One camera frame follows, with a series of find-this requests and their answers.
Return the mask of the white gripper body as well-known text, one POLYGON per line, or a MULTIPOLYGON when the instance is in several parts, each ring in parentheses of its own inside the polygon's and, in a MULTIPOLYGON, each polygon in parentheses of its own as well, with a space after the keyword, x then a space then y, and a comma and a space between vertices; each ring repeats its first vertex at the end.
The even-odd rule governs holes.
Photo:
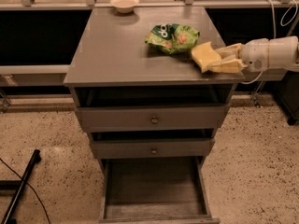
POLYGON ((262 72, 268 68, 269 40, 251 40, 240 51, 240 58, 249 72, 262 72))

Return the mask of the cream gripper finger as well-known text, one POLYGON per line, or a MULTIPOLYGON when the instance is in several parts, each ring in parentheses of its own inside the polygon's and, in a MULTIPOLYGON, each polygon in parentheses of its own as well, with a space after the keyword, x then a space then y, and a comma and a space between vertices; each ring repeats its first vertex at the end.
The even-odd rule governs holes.
POLYGON ((220 54, 220 56, 224 59, 229 56, 239 57, 239 53, 243 48, 243 44, 236 43, 227 47, 216 49, 216 52, 220 54))
POLYGON ((211 72, 235 74, 241 72, 246 65, 241 59, 231 55, 219 61, 212 62, 207 67, 211 72))

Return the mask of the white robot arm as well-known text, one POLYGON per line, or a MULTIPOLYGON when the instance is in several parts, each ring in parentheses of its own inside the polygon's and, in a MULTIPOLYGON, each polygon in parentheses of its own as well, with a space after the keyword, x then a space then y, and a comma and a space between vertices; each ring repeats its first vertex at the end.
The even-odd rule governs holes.
POLYGON ((217 73, 239 73, 284 69, 298 72, 298 37, 287 36, 275 39, 255 39, 246 44, 233 44, 216 49, 221 58, 209 63, 209 71, 217 73))

